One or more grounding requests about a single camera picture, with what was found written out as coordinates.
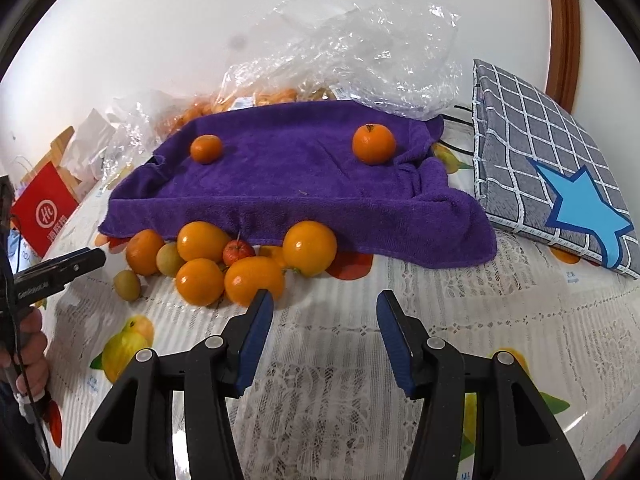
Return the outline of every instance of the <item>human hand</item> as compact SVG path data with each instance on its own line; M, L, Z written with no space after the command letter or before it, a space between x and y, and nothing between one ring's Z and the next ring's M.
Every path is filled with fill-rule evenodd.
M44 357L47 348L47 336L42 333L42 313L39 309L33 311L20 323L20 332L30 334L28 343L22 348L22 361L26 368L27 380L31 389L31 395L36 397L40 394L49 379L49 364ZM18 364L18 359L14 356L14 362ZM8 352L0 349L0 367L7 368L11 364ZM26 395L27 387L24 383L24 375L21 374L15 383L18 391Z

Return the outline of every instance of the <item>white wall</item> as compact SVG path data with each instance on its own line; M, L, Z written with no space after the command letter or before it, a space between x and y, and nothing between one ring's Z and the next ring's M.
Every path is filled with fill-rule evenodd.
M35 164L55 135L113 97L213 90L232 38L281 1L58 0L0 83L0 159L7 169L17 155ZM470 101L473 57L544 88L548 0L433 1L462 15L463 101Z
M598 143L640 225L640 62L594 0L580 0L582 55L574 116Z

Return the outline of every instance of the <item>gray plaid cushion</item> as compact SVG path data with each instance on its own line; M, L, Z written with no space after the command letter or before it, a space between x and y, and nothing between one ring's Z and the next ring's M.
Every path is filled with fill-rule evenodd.
M622 257L611 267L638 278L640 250L628 208L602 153L580 124L533 85L477 59L473 110L475 193L489 220L601 264L596 233L554 221L562 202L544 175L570 180L586 171L602 203L610 206L606 212L628 224L616 230Z

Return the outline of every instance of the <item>purple towel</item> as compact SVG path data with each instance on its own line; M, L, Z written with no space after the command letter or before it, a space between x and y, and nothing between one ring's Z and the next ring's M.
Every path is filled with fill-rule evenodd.
M366 166L351 152L359 126L384 124L396 157ZM191 121L154 158L113 190L101 233L127 238L152 228L165 239L206 220L252 244L280 245L287 229L317 220L343 251L385 254L424 267L481 264L495 233L467 193L451 189L444 165L428 156L443 120L409 120L351 101L248 108ZM189 156L193 139L215 134L222 158Z

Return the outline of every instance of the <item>screw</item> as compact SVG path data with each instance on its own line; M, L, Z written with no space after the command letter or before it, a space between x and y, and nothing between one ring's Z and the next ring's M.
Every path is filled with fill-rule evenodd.
M444 339L439 337L430 337L427 339L427 346L434 350L442 350L444 348Z
M149 350L149 348L143 348L142 350L139 350L138 353L136 354L136 361L145 363L149 361L149 359L151 359L152 356L153 356L153 352Z
M512 365L513 356L509 352L500 352L498 354L498 361L500 361L503 365Z
M204 346L207 348L220 348L225 343L225 340L222 339L219 335L212 335L211 337L207 337L207 340L204 342Z

